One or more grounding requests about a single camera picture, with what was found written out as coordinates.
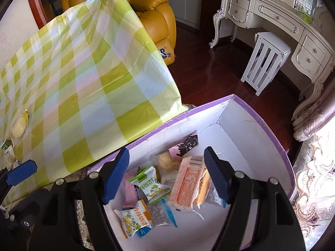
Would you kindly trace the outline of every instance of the drawer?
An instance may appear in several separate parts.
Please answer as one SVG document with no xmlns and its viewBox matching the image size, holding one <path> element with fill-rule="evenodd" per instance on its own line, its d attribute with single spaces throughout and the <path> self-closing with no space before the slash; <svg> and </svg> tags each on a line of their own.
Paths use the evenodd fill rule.
<svg viewBox="0 0 335 251">
<path fill-rule="evenodd" d="M 226 16 L 230 18 L 233 22 L 237 22 L 238 25 L 244 24 L 243 26 L 247 26 L 249 23 L 249 14 L 248 10 L 240 8 L 236 5 L 228 4 L 228 15 Z"/>
<path fill-rule="evenodd" d="M 307 75 L 313 82 L 315 82 L 323 71 L 323 67 L 319 61 L 300 44 L 295 49 L 291 61 L 300 72 Z"/>
<path fill-rule="evenodd" d="M 281 10 L 256 0 L 254 13 L 281 28 L 296 41 L 300 40 L 304 27 Z"/>
<path fill-rule="evenodd" d="M 253 11 L 255 7 L 255 1 L 256 0 L 228 0 L 228 3 L 236 5 L 247 11 Z"/>
<path fill-rule="evenodd" d="M 299 42 L 319 63 L 325 67 L 330 59 L 328 49 L 307 29 Z"/>
</svg>

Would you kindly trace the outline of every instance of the slatted stool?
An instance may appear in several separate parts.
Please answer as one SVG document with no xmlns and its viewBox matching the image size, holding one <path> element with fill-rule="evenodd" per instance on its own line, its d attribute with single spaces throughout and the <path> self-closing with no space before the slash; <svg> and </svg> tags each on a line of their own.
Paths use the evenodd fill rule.
<svg viewBox="0 0 335 251">
<path fill-rule="evenodd" d="M 247 81 L 259 96 L 284 65 L 291 53 L 291 48 L 271 32 L 257 33 L 255 43 L 241 81 Z"/>
</svg>

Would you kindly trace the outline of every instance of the pink snack wrapper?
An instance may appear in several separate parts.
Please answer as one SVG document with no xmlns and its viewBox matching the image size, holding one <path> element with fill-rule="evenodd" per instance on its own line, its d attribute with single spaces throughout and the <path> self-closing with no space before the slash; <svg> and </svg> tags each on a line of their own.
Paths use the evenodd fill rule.
<svg viewBox="0 0 335 251">
<path fill-rule="evenodd" d="M 135 176 L 134 172 L 126 172 L 122 179 L 122 184 L 125 188 L 126 201 L 122 207 L 136 207 L 138 202 L 137 193 L 133 184 L 129 182 L 129 179 Z"/>
<path fill-rule="evenodd" d="M 198 144 L 198 133 L 195 131 L 190 136 L 188 136 L 185 141 L 169 149 L 169 154 L 172 161 L 181 161 L 183 156 Z"/>
</svg>

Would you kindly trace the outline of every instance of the checkered tablecloth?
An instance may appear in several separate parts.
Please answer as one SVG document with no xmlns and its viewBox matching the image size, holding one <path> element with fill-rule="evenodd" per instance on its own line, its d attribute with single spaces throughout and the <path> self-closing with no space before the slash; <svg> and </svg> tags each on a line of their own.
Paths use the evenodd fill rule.
<svg viewBox="0 0 335 251">
<path fill-rule="evenodd" d="M 0 137 L 9 136 L 18 111 L 27 108 L 28 127 L 14 151 L 18 160 L 38 165 L 5 204 L 187 109 L 126 0 L 88 0 L 70 8 L 26 41 L 0 75 Z"/>
</svg>

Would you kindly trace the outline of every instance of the barcode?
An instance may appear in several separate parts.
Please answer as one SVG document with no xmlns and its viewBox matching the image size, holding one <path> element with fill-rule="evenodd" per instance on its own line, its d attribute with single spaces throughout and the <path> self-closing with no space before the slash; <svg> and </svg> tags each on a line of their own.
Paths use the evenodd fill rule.
<svg viewBox="0 0 335 251">
<path fill-rule="evenodd" d="M 204 160 L 202 156 L 191 157 L 190 165 L 201 167 L 203 165 L 203 162 Z"/>
</svg>

